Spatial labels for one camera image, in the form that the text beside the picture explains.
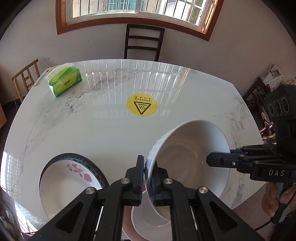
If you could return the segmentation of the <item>person right hand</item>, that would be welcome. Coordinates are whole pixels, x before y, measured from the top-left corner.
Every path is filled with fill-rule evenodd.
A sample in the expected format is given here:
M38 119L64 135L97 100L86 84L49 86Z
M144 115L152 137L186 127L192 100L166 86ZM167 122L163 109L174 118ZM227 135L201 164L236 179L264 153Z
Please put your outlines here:
M287 204L295 193L295 185L286 190L280 199L277 197L277 187L274 183L268 182L265 193L261 200L262 210L269 216L274 217L280 203Z

